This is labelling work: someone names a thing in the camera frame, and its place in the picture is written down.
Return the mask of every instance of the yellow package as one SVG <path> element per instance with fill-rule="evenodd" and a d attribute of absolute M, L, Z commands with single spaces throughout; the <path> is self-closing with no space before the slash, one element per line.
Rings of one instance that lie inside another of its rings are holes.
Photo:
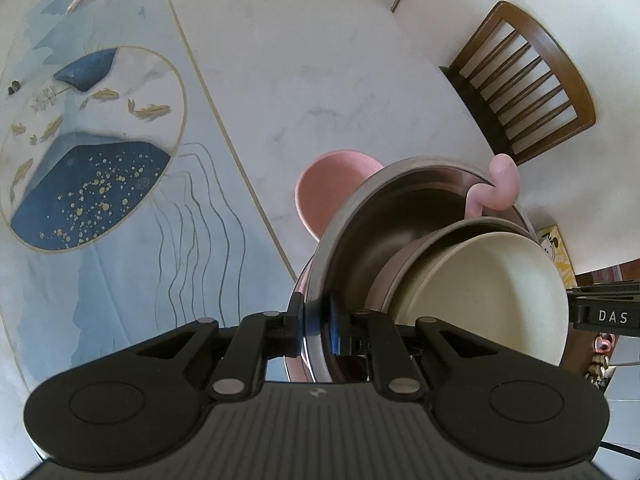
<path fill-rule="evenodd" d="M 548 254 L 553 260 L 553 263 L 556 264 L 560 276 L 562 276 L 564 286 L 566 288 L 578 286 L 575 281 L 574 268 L 569 260 L 569 254 L 566 252 L 566 247 L 560 236 L 558 226 L 554 225 L 538 231 L 538 240 L 540 246 L 545 250 L 545 253 Z"/>

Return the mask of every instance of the pink object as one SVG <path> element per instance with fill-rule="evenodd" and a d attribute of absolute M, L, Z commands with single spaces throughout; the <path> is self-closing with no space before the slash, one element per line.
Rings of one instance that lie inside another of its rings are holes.
<path fill-rule="evenodd" d="M 366 153 L 337 150 L 316 158 L 296 184 L 296 209 L 313 238 L 324 230 L 354 191 L 382 164 Z"/>
<path fill-rule="evenodd" d="M 482 208 L 506 211 L 512 207 L 520 193 L 520 174 L 513 159 L 499 153 L 489 163 L 489 174 L 495 182 L 474 184 L 466 194 L 465 219 L 482 216 Z"/>

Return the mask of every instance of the black cable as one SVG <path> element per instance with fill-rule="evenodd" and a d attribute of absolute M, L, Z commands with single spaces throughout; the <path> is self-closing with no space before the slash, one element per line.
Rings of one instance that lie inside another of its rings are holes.
<path fill-rule="evenodd" d="M 600 447 L 604 449 L 609 449 L 610 451 L 615 451 L 616 453 L 630 456 L 631 458 L 635 458 L 636 460 L 640 460 L 640 453 L 638 453 L 637 451 L 634 451 L 633 449 L 629 449 L 622 446 L 616 446 L 616 444 L 610 444 L 609 442 L 601 442 Z"/>

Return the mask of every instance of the ridged gray panel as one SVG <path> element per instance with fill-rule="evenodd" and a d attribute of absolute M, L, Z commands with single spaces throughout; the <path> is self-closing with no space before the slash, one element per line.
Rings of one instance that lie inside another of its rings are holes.
<path fill-rule="evenodd" d="M 47 462 L 29 480 L 605 480 L 591 463 L 517 472 L 479 462 L 445 440 L 424 410 L 370 383 L 267 383 L 221 404 L 183 448 L 137 469 L 91 473 Z"/>

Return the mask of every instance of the dark blue shape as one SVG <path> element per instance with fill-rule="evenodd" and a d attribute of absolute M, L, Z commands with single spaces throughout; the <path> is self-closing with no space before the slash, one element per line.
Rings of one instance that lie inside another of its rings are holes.
<path fill-rule="evenodd" d="M 87 54 L 56 72 L 53 77 L 86 92 L 107 76 L 116 50 L 110 48 Z"/>
<path fill-rule="evenodd" d="M 27 194 L 11 227 L 44 250 L 87 243 L 135 208 L 169 159 L 141 141 L 76 146 Z"/>

